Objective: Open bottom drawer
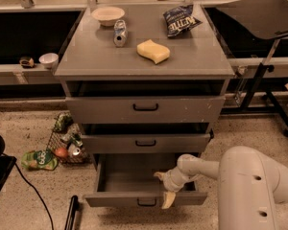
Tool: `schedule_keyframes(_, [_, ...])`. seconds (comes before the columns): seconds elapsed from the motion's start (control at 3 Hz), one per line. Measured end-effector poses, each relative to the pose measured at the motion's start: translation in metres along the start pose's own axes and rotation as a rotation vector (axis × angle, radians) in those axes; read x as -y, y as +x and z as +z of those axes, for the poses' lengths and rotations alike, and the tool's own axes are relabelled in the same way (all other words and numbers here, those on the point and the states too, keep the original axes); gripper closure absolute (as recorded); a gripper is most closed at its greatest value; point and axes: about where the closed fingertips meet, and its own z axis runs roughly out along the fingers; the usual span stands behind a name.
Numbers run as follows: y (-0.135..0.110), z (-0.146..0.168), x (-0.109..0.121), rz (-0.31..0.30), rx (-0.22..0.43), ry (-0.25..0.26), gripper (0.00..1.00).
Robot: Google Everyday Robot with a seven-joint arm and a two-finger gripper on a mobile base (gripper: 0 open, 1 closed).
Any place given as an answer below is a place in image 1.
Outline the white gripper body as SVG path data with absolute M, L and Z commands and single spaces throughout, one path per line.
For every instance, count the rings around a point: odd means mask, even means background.
M 185 183 L 191 181 L 191 177 L 183 173 L 178 167 L 169 170 L 163 175 L 163 184 L 167 191 L 178 192 Z

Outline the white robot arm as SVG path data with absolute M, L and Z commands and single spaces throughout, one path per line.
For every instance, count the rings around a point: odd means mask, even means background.
M 245 146 L 228 149 L 220 161 L 183 154 L 175 168 L 155 173 L 165 188 L 162 207 L 200 175 L 218 182 L 219 230 L 279 230 L 276 206 L 288 202 L 287 167 Z

